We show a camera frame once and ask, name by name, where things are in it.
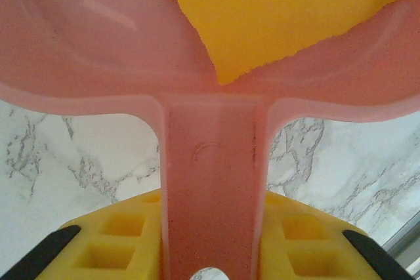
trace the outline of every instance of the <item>pink plastic toy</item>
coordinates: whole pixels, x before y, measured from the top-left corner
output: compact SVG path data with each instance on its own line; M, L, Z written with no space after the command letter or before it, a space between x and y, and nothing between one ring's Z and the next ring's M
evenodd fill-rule
M378 121L420 107L420 0L217 85L175 0L0 0L0 97L129 113L162 147L166 279L254 279L268 149L298 117Z

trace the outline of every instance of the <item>translucent pink plastic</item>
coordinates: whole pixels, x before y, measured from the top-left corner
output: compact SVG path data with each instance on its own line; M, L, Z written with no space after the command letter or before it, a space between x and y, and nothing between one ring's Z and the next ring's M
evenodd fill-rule
M0 97L145 120L162 147L165 278L214 266L255 279L274 133L297 117L378 121L417 110L419 4L400 0L222 87L175 0L0 0Z

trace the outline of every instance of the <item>black plastic part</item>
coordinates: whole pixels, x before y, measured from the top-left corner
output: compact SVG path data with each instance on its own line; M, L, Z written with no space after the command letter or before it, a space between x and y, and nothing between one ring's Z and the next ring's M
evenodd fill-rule
M365 258L382 280L414 280L409 273L385 252L373 239L356 231L345 230L343 235Z
M74 225L52 232L0 280L34 280L80 231L80 226Z

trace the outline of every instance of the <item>white marble surface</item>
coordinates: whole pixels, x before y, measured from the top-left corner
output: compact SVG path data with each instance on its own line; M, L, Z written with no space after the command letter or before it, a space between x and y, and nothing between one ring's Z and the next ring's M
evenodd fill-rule
M0 122L0 274L64 222L159 187L158 141L135 117L0 102ZM419 209L419 144L420 113L369 124L300 119L273 141L268 187L383 244Z

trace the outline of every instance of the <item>pink plastic stem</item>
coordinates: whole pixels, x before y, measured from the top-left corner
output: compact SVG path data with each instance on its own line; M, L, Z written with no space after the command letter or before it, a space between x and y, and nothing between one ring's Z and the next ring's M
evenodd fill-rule
M162 161L165 279L210 266L230 280L256 279L267 163L259 100L171 103Z

